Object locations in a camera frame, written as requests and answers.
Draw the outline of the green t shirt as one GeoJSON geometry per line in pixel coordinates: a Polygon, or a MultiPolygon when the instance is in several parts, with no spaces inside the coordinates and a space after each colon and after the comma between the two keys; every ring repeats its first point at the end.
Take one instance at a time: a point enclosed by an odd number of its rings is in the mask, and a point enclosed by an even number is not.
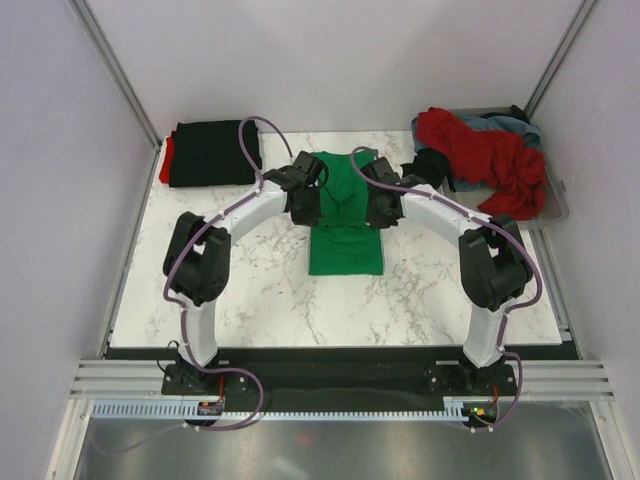
{"type": "Polygon", "coordinates": [[[375,156],[360,151],[348,154],[316,152],[329,177],[320,190],[322,218],[311,228],[309,270],[311,276],[381,275],[384,255],[381,233],[366,223],[368,189],[356,170],[375,156]]]}

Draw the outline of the clear plastic bin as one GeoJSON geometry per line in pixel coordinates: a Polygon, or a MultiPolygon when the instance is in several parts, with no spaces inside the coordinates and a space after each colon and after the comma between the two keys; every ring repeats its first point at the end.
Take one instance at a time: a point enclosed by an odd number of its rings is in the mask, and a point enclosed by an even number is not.
{"type": "MultiPolygon", "coordinates": [[[[508,107],[489,107],[489,108],[471,108],[471,109],[456,109],[453,113],[458,114],[472,114],[472,115],[484,115],[490,112],[506,113],[507,115],[516,115],[515,107],[517,105],[511,105],[508,107]]],[[[530,124],[539,128],[529,117],[530,124]]],[[[557,179],[557,176],[552,168],[551,162],[548,159],[547,154],[544,152],[543,142],[542,151],[545,159],[545,184],[544,195],[545,203],[541,212],[533,219],[526,220],[522,223],[522,229],[537,229],[545,228],[546,226],[564,220],[568,215],[568,206],[563,194],[563,185],[557,179]]],[[[447,184],[444,186],[444,192],[447,196],[470,208],[477,208],[481,203],[486,201],[494,191],[485,183],[483,186],[468,192],[456,192],[452,191],[447,184]]]]}

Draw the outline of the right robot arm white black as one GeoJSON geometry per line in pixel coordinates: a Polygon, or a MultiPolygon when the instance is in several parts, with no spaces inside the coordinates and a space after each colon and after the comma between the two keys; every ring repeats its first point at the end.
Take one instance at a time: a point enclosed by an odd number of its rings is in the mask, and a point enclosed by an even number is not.
{"type": "Polygon", "coordinates": [[[508,313],[534,275],[517,223],[470,210],[427,184],[372,183],[368,195],[366,221],[372,227],[390,228],[407,219],[457,248],[460,281],[472,304],[463,344],[469,362],[458,368],[457,377],[465,391],[483,392],[494,381],[491,365],[503,356],[508,313]]]}

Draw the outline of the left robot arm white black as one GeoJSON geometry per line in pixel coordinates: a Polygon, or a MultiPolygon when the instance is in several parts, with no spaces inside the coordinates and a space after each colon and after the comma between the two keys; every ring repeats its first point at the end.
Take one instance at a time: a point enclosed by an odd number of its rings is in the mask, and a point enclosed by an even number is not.
{"type": "Polygon", "coordinates": [[[211,219],[192,212],[178,218],[163,264],[163,297],[179,307],[179,354],[189,363],[185,382],[196,392],[211,392],[220,378],[218,367],[211,363],[218,353],[215,310],[229,283],[232,247],[283,213],[294,224],[317,225],[320,189],[327,180],[325,167],[314,167],[309,173],[292,166],[273,169],[211,219]]]}

